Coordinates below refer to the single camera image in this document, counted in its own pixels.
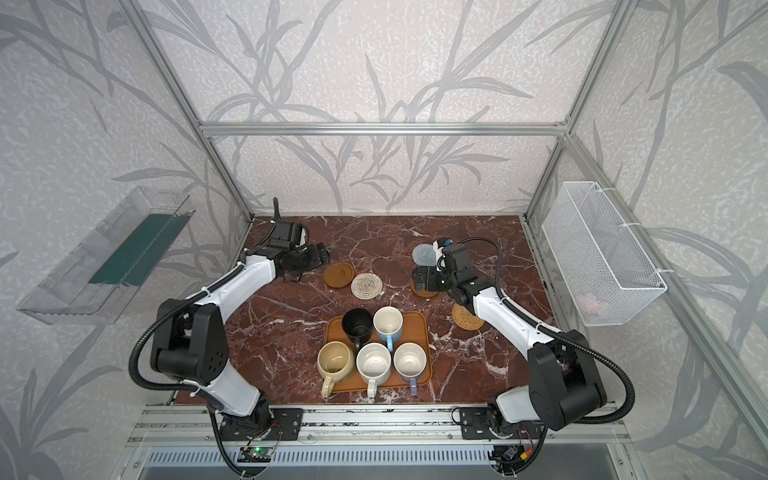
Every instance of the acrylic tray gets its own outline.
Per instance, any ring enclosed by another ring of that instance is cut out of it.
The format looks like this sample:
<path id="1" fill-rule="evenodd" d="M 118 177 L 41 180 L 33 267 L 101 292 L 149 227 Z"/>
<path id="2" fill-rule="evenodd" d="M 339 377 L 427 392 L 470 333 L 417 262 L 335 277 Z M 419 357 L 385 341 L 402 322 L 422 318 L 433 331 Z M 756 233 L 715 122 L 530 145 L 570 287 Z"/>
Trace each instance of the acrylic tray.
<path id="1" fill-rule="evenodd" d="M 194 213 L 188 198 L 134 188 L 18 309 L 51 324 L 114 323 Z"/>

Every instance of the mug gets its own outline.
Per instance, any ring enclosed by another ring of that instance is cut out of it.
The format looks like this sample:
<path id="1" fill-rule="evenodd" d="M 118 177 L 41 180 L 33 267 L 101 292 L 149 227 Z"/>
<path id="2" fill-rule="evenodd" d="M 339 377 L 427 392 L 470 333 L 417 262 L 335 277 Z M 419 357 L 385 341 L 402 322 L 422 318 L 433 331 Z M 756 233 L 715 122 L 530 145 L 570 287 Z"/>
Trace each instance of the mug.
<path id="1" fill-rule="evenodd" d="M 376 396 L 376 387 L 386 382 L 392 372 L 392 357 L 381 343 L 369 343 L 357 354 L 357 371 L 368 383 L 368 398 Z"/>
<path id="2" fill-rule="evenodd" d="M 349 341 L 355 346 L 355 353 L 360 347 L 371 340 L 373 332 L 373 317 L 371 312 L 364 308 L 353 308 L 345 313 L 341 319 L 341 328 L 346 333 Z"/>
<path id="3" fill-rule="evenodd" d="M 373 328 L 379 338 L 386 342 L 386 348 L 392 352 L 395 342 L 402 335 L 402 313 L 394 306 L 383 306 L 373 316 Z"/>
<path id="4" fill-rule="evenodd" d="M 331 395 L 333 386 L 348 379 L 355 371 L 355 356 L 347 345 L 341 342 L 328 342 L 317 354 L 317 371 L 323 377 L 324 399 Z"/>
<path id="5" fill-rule="evenodd" d="M 415 343 L 403 343 L 395 352 L 395 370 L 411 385 L 411 395 L 416 395 L 416 380 L 427 366 L 427 354 Z"/>

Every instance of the black cable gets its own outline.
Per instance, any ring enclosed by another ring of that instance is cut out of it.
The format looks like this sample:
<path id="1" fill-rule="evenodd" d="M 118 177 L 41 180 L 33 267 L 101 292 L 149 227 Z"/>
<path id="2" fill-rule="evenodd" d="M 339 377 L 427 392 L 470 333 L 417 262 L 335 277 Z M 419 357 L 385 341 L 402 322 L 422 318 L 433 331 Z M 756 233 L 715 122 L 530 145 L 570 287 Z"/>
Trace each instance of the black cable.
<path id="1" fill-rule="evenodd" d="M 547 438 L 547 431 L 549 429 L 545 426 L 541 427 L 541 434 L 538 437 L 538 442 L 536 442 L 536 446 L 533 448 L 533 452 L 531 452 L 531 456 L 526 458 L 525 460 L 504 460 L 503 458 L 498 457 L 489 457 L 494 462 L 502 463 L 505 465 L 520 465 L 520 468 L 512 467 L 512 470 L 515 474 L 518 474 L 531 466 L 533 461 L 538 457 L 538 454 L 541 452 L 541 447 L 544 446 L 544 440 Z"/>
<path id="2" fill-rule="evenodd" d="M 453 407 L 453 409 L 451 410 L 451 422 L 453 422 L 453 425 L 461 425 L 461 423 L 459 423 L 459 422 L 456 422 L 456 421 L 453 419 L 453 412 L 455 412 L 456 410 L 458 410 L 458 409 L 460 409 L 460 408 L 461 408 L 461 407 Z"/>
<path id="3" fill-rule="evenodd" d="M 190 298 L 177 304 L 175 307 L 168 310 L 162 317 L 157 319 L 155 323 L 150 325 L 150 327 L 141 334 L 139 340 L 136 342 L 136 345 L 134 345 L 134 349 L 131 351 L 131 356 L 128 357 L 128 375 L 136 385 L 146 390 L 184 390 L 187 392 L 196 392 L 201 398 L 205 399 L 214 408 L 219 409 L 221 407 L 221 404 L 218 400 L 216 400 L 205 390 L 200 389 L 198 386 L 189 385 L 186 383 L 155 383 L 145 379 L 141 375 L 141 372 L 139 372 L 139 356 L 141 355 L 141 350 L 143 350 L 144 346 L 147 345 L 147 341 L 149 341 L 149 339 L 154 335 L 154 333 L 163 323 L 166 323 L 168 320 L 174 318 L 179 313 L 182 313 L 189 305 L 192 305 L 198 300 L 203 299 L 205 296 L 208 296 L 209 292 L 213 292 L 221 288 L 225 283 L 232 280 L 242 270 L 243 265 L 238 264 L 231 272 L 218 279 L 216 282 L 214 282 L 213 285 L 209 286 L 207 292 L 201 291 L 200 293 L 197 293 L 196 295 L 193 295 Z"/>
<path id="4" fill-rule="evenodd" d="M 592 358 L 596 359 L 598 362 L 608 367 L 613 373 L 616 374 L 617 377 L 619 377 L 619 380 L 621 380 L 621 383 L 624 384 L 624 391 L 626 392 L 626 396 L 624 397 L 624 403 L 621 404 L 621 406 L 617 410 L 611 413 L 608 413 L 606 415 L 597 415 L 593 417 L 581 417 L 579 420 L 576 420 L 574 423 L 597 425 L 601 423 L 616 422 L 618 419 L 622 419 L 623 417 L 625 417 L 626 414 L 628 414 L 630 410 L 632 410 L 632 407 L 634 406 L 635 394 L 634 394 L 634 385 L 632 385 L 632 380 L 624 372 L 624 370 L 622 370 L 619 365 L 614 363 L 611 359 L 607 358 L 605 355 L 599 352 L 596 352 L 595 350 L 589 348 L 588 346 L 583 346 L 580 343 L 574 342 L 573 340 L 569 339 L 568 337 L 566 337 L 560 332 L 555 332 L 554 330 L 548 328 L 549 326 L 546 323 L 531 317 L 525 311 L 513 305 L 512 302 L 510 302 L 507 299 L 506 295 L 504 295 L 504 292 L 502 292 L 502 288 L 501 288 L 501 284 L 502 284 L 501 282 L 501 271 L 502 271 L 501 246 L 499 246 L 498 242 L 486 237 L 469 237 L 469 238 L 465 238 L 459 243 L 466 243 L 473 240 L 482 240 L 496 247 L 496 253 L 498 255 L 498 258 L 496 259 L 496 272 L 494 275 L 496 294 L 498 295 L 498 298 L 502 299 L 502 303 L 504 303 L 504 305 L 508 309 L 510 309 L 517 316 L 522 318 L 528 325 L 536 328 L 537 331 L 542 332 L 546 335 L 549 335 L 551 338 L 559 340 L 560 342 L 565 343 L 566 345 L 572 346 L 575 349 L 579 349 L 584 353 L 587 353 L 589 356 L 591 356 Z"/>
<path id="5" fill-rule="evenodd" d="M 263 467 L 255 475 L 248 475 L 245 470 L 240 470 L 240 468 L 235 465 L 235 462 L 233 462 L 230 456 L 227 454 L 227 450 L 224 449 L 224 444 L 221 442 L 221 434 L 219 433 L 219 422 L 216 421 L 216 414 L 213 412 L 213 410 L 210 409 L 210 407 L 208 408 L 208 415 L 210 415 L 210 424 L 214 428 L 214 439 L 216 439 L 216 446 L 219 448 L 221 458 L 223 458 L 224 463 L 227 464 L 227 467 L 229 467 L 231 471 L 235 472 L 240 478 L 254 478 L 263 472 L 266 467 Z"/>

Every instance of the speckled white mug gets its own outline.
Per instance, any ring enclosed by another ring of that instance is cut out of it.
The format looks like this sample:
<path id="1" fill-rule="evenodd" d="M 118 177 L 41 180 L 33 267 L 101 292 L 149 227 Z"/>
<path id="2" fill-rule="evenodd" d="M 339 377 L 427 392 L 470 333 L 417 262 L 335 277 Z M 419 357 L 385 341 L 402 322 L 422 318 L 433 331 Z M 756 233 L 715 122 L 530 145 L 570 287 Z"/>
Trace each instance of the speckled white mug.
<path id="1" fill-rule="evenodd" d="M 369 343 L 357 354 L 357 371 L 368 384 L 368 398 L 376 396 L 376 387 L 383 384 L 392 373 L 392 357 L 381 343 Z"/>

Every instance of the beige mug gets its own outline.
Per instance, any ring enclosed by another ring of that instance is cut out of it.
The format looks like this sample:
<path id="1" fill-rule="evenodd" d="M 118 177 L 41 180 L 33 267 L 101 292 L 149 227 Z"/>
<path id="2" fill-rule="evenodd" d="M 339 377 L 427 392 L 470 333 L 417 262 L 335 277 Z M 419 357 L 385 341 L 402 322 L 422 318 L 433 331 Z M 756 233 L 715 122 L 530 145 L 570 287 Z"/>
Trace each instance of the beige mug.
<path id="1" fill-rule="evenodd" d="M 323 398 L 331 395 L 333 386 L 348 379 L 355 371 L 355 356 L 347 345 L 328 342 L 317 354 L 317 371 L 323 377 Z"/>

